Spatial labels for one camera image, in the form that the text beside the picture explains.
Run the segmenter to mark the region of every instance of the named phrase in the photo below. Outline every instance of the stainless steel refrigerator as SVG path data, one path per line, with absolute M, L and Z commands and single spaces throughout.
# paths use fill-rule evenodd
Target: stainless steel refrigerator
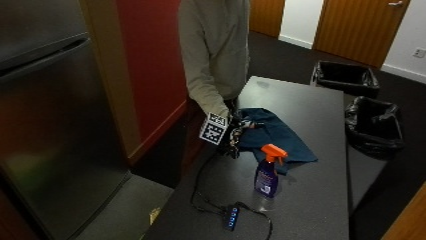
M 70 239 L 128 174 L 91 39 L 78 0 L 0 6 L 0 181 Z

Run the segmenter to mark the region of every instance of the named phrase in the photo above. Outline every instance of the orange spray nozzle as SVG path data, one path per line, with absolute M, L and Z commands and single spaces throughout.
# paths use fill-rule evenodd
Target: orange spray nozzle
M 274 144 L 267 144 L 262 150 L 267 153 L 267 161 L 275 162 L 276 158 L 279 158 L 280 164 L 283 165 L 284 158 L 288 157 L 288 152 L 284 151 Z

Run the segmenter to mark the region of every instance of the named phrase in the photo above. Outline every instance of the door handle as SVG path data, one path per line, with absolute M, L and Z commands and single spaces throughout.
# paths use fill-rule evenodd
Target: door handle
M 392 6 L 392 7 L 403 7 L 404 1 L 400 1 L 397 3 L 388 3 L 388 5 Z

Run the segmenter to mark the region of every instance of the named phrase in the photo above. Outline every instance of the person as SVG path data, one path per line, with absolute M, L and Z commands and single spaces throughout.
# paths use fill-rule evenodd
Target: person
M 247 84 L 250 0 L 182 0 L 179 34 L 191 99 L 230 117 Z

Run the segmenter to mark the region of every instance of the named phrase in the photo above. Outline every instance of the red wall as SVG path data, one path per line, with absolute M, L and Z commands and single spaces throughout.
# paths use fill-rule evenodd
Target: red wall
M 143 148 L 184 113 L 187 88 L 178 33 L 180 0 L 118 0 Z

